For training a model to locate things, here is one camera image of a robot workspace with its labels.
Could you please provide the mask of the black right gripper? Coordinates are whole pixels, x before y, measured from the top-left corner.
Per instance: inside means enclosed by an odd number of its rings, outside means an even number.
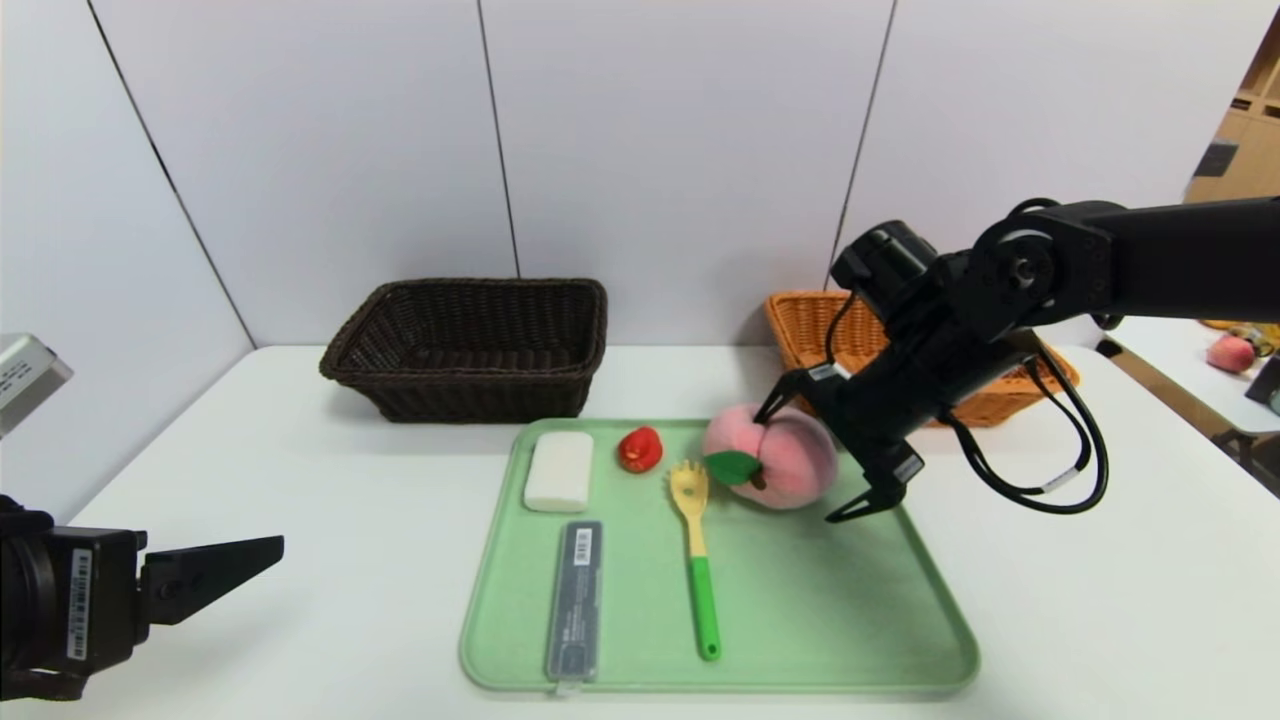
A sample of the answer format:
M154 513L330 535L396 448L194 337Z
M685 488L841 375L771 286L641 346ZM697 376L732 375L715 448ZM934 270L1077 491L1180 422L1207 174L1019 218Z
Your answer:
M767 425L796 398L850 452L870 487L826 515L840 524L891 511L923 461L908 443L942 424L969 438L1041 396L1041 340L1014 331L995 341L960 324L925 324L888 334L877 324L831 324L795 332L795 369L773 386L753 416Z

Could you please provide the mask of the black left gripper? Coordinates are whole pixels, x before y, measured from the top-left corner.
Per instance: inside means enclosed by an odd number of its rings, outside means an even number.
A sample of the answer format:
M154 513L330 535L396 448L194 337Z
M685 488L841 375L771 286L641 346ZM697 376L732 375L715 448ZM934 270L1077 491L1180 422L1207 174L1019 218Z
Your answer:
M283 560L269 536L138 555L143 530L58 527L3 539L3 667L93 675Z

